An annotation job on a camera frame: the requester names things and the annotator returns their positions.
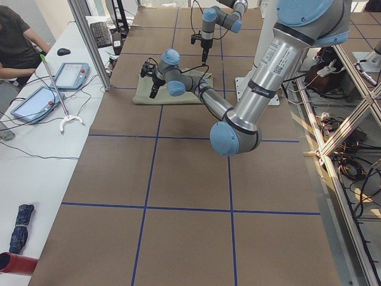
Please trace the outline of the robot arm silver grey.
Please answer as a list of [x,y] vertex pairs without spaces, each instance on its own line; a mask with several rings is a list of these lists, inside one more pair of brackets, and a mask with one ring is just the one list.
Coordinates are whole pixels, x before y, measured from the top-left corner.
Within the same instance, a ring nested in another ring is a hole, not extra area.
[[218,6],[213,6],[204,10],[202,15],[202,28],[198,34],[202,48],[202,64],[206,65],[209,50],[213,47],[215,26],[225,28],[233,33],[238,33],[242,27],[242,16],[248,9],[248,1],[218,1],[220,4],[232,9],[230,14],[221,10]]
[[179,67],[180,55],[166,50],[151,69],[154,98],[161,86],[171,96],[193,93],[217,118],[210,130],[213,149],[233,156],[256,149],[261,142],[257,121],[289,74],[295,61],[309,48],[343,43],[349,35],[350,1],[273,1],[265,18],[273,24],[263,28],[272,36],[241,98],[231,105],[199,76],[186,75]]

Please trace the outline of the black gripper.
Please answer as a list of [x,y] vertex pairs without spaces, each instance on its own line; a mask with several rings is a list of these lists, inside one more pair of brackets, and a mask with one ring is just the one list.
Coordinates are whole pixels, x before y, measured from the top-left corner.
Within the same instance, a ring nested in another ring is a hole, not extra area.
[[164,86],[164,80],[160,79],[157,76],[155,71],[152,72],[151,77],[152,77],[153,85],[152,85],[151,93],[150,93],[149,97],[152,99],[155,99],[155,97],[157,96],[157,93],[159,91],[159,88]]
[[208,53],[210,48],[212,47],[211,39],[201,38],[201,48],[202,48],[202,65],[205,66],[208,59]]

